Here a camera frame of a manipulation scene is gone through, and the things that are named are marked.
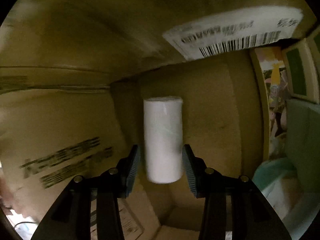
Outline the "white paper roll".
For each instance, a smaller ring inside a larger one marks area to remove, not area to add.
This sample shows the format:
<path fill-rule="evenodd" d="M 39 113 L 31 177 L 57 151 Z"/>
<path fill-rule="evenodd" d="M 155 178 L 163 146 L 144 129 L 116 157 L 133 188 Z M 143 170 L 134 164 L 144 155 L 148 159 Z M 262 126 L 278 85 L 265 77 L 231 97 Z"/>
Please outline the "white paper roll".
<path fill-rule="evenodd" d="M 168 96 L 144 100 L 146 174 L 155 184 L 171 184 L 183 174 L 183 100 Z"/>

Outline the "light blue tissue pack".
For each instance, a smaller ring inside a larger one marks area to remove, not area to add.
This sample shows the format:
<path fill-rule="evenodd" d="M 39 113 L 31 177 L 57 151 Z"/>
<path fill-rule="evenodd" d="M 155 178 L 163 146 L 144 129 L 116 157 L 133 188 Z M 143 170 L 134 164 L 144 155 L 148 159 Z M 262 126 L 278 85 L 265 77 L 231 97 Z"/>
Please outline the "light blue tissue pack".
<path fill-rule="evenodd" d="M 253 182 L 271 204 L 292 239 L 300 239 L 319 211 L 319 193 L 307 192 L 289 158 L 263 162 Z"/>

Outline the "light blue lucky case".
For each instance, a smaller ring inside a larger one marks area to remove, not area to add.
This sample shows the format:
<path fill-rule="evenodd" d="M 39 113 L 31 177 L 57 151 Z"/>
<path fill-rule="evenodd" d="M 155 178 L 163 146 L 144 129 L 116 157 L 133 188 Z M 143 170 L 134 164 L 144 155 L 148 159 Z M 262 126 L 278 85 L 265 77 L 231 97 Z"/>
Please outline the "light blue lucky case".
<path fill-rule="evenodd" d="M 319 105 L 287 100 L 285 152 L 305 192 L 319 192 Z"/>

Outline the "white green small carton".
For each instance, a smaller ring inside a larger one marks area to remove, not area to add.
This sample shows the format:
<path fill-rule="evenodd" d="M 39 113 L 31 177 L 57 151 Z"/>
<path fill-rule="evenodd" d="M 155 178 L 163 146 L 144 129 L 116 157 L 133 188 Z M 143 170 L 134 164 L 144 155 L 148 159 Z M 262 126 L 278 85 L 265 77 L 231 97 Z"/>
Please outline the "white green small carton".
<path fill-rule="evenodd" d="M 319 81 L 307 39 L 282 51 L 292 97 L 319 104 Z"/>

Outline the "brown cardboard box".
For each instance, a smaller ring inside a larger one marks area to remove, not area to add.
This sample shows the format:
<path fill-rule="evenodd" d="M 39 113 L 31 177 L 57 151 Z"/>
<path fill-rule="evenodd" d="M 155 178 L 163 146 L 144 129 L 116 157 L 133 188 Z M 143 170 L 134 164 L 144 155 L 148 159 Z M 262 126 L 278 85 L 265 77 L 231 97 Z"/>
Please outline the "brown cardboard box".
<path fill-rule="evenodd" d="M 163 34 L 244 8 L 298 8 L 291 38 L 187 61 Z M 251 51 L 300 41 L 316 0 L 1 0 L 1 226 L 28 239 L 76 176 L 140 163 L 118 199 L 124 239 L 199 239 L 205 200 L 182 177 L 148 180 L 144 100 L 183 100 L 183 146 L 223 176 L 252 180 L 264 158 L 263 108 Z"/>

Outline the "colourful anime card pack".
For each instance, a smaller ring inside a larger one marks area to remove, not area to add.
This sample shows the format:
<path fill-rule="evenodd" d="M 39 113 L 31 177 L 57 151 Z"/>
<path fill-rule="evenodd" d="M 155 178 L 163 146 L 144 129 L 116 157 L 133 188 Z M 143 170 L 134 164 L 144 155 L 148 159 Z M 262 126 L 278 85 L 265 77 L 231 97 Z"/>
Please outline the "colourful anime card pack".
<path fill-rule="evenodd" d="M 258 81 L 264 125 L 264 158 L 284 155 L 287 131 L 286 101 L 290 98 L 287 71 L 279 47 L 251 51 Z"/>

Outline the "white barcode shipping label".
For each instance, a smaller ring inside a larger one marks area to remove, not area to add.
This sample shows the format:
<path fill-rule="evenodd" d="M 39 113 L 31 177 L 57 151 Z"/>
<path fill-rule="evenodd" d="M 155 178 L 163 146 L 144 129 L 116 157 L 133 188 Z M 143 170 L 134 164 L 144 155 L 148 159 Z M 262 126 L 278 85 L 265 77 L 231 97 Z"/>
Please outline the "white barcode shipping label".
<path fill-rule="evenodd" d="M 163 34 L 187 61 L 291 38 L 303 19 L 298 8 L 263 6 L 210 15 Z"/>

